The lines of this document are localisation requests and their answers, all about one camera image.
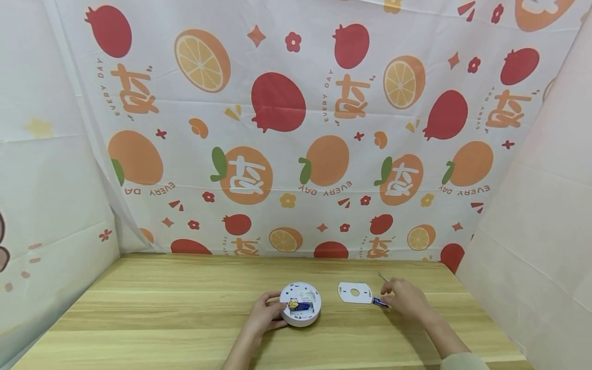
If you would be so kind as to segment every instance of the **wooden tabletop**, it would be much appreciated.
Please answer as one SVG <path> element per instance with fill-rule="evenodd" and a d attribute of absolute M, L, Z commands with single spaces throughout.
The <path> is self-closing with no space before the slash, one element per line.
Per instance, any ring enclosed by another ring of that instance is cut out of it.
<path fill-rule="evenodd" d="M 15 369 L 220 369 L 252 302 L 304 281 L 323 300 L 312 326 L 268 333 L 256 369 L 439 369 L 424 331 L 375 305 L 346 304 L 339 282 L 377 275 L 419 286 L 492 370 L 532 367 L 462 284 L 436 262 L 125 255 L 64 314 Z"/>

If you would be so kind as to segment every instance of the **fabric backdrop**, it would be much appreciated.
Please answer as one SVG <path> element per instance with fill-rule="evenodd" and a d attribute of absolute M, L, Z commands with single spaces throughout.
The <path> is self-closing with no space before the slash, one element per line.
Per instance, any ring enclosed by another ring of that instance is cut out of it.
<path fill-rule="evenodd" d="M 150 250 L 453 271 L 590 7 L 47 3 L 113 206 Z"/>

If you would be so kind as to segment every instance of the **red pomegranate print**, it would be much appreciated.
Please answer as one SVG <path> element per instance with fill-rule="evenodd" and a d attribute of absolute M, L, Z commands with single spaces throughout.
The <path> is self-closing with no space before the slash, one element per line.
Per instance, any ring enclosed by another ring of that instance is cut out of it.
<path fill-rule="evenodd" d="M 251 229 L 251 219 L 246 214 L 224 216 L 222 222 L 226 231 L 236 236 L 246 234 Z"/>
<path fill-rule="evenodd" d="M 392 216 L 389 214 L 381 214 L 370 221 L 370 232 L 374 235 L 384 234 L 392 226 Z"/>
<path fill-rule="evenodd" d="M 119 9 L 110 5 L 103 5 L 97 10 L 88 7 L 85 21 L 91 24 L 96 42 L 108 55 L 121 58 L 130 51 L 130 24 Z"/>
<path fill-rule="evenodd" d="M 539 58 L 539 52 L 530 47 L 517 52 L 512 50 L 504 59 L 506 62 L 501 69 L 501 83 L 512 86 L 525 80 L 539 65 Z"/>
<path fill-rule="evenodd" d="M 350 24 L 335 30 L 335 60 L 344 69 L 351 69 L 362 63 L 370 46 L 370 35 L 361 24 Z"/>
<path fill-rule="evenodd" d="M 212 252 L 203 244 L 190 239 L 177 239 L 170 244 L 172 253 L 193 253 L 198 255 L 210 255 Z"/>
<path fill-rule="evenodd" d="M 267 72 L 257 77 L 251 89 L 257 127 L 280 132 L 296 130 L 304 121 L 306 102 L 296 84 L 284 75 Z"/>
<path fill-rule="evenodd" d="M 314 249 L 315 258 L 347 258 L 348 256 L 348 249 L 339 242 L 320 243 Z"/>
<path fill-rule="evenodd" d="M 456 274 L 458 265 L 461 264 L 465 250 L 456 243 L 447 244 L 440 252 L 440 262 L 444 263 L 453 274 Z"/>
<path fill-rule="evenodd" d="M 455 137 L 465 127 L 469 106 L 465 98 L 456 90 L 444 92 L 434 103 L 423 129 L 428 140 L 446 140 Z"/>

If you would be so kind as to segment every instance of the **blue battery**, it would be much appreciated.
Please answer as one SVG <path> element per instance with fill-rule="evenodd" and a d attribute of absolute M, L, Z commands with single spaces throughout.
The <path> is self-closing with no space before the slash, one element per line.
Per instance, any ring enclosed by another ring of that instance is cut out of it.
<path fill-rule="evenodd" d="M 379 300 L 378 298 L 373 298 L 372 303 L 374 303 L 375 305 L 380 306 L 382 308 L 389 308 L 389 306 L 387 304 L 382 303 L 382 301 Z"/>

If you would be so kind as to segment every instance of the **orange slice print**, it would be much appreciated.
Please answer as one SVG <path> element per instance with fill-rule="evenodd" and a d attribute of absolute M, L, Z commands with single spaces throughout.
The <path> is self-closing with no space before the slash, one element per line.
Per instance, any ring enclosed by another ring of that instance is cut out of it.
<path fill-rule="evenodd" d="M 395 58 L 384 70 L 384 94 L 396 109 L 407 109 L 420 98 L 426 86 L 426 70 L 411 55 Z"/>
<path fill-rule="evenodd" d="M 175 40 L 175 59 L 185 77 L 203 91 L 222 91 L 230 79 L 228 53 L 209 32 L 181 32 Z"/>
<path fill-rule="evenodd" d="M 413 250 L 427 249 L 436 238 L 436 230 L 431 225 L 419 225 L 407 235 L 407 245 Z"/>
<path fill-rule="evenodd" d="M 296 252 L 302 246 L 302 234 L 291 227 L 280 227 L 269 234 L 269 242 L 280 252 Z"/>

